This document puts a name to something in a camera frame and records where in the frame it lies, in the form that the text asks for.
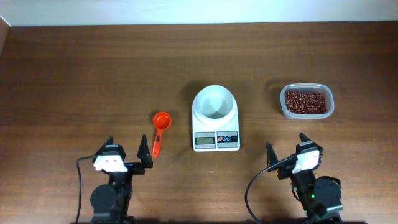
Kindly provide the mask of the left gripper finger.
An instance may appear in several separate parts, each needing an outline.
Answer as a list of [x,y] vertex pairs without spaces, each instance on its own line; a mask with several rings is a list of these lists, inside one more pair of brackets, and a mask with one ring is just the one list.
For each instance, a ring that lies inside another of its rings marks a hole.
[[153,159],[149,151],[147,137],[142,135],[142,139],[137,152],[137,158],[140,160],[144,168],[153,168]]
[[105,143],[97,150],[97,152],[95,153],[96,156],[98,155],[102,155],[106,146],[108,145],[112,145],[113,144],[113,136],[109,135],[109,137],[107,138],[107,140],[105,141]]

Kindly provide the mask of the orange measuring scoop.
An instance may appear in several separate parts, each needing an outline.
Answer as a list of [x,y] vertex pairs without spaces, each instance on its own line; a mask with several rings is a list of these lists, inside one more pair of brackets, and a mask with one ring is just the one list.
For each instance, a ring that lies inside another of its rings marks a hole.
[[170,127],[170,125],[172,124],[172,119],[168,113],[161,111],[154,116],[153,123],[156,128],[156,135],[152,148],[152,154],[153,158],[156,159],[159,156],[161,150],[162,134],[167,128]]

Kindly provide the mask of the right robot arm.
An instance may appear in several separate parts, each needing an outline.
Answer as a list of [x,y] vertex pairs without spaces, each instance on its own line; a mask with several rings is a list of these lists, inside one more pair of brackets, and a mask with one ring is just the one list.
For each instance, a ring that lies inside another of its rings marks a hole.
[[323,148],[304,133],[299,137],[301,143],[296,145],[295,153],[282,160],[278,160],[272,145],[266,143],[268,171],[276,170],[279,180],[291,180],[294,197],[307,215],[305,223],[342,223],[341,181],[315,176],[314,171],[322,163]]

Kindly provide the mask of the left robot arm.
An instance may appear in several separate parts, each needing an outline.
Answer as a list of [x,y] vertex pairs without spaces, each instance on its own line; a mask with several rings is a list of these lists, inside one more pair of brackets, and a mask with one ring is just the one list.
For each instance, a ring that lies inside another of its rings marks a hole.
[[110,136],[94,154],[95,170],[108,175],[106,184],[99,185],[91,193],[93,207],[91,223],[133,224],[135,218],[128,215],[129,202],[133,195],[132,178],[144,175],[146,169],[153,168],[147,137],[143,135],[138,152],[138,162],[126,163],[126,153],[120,144],[113,143]]

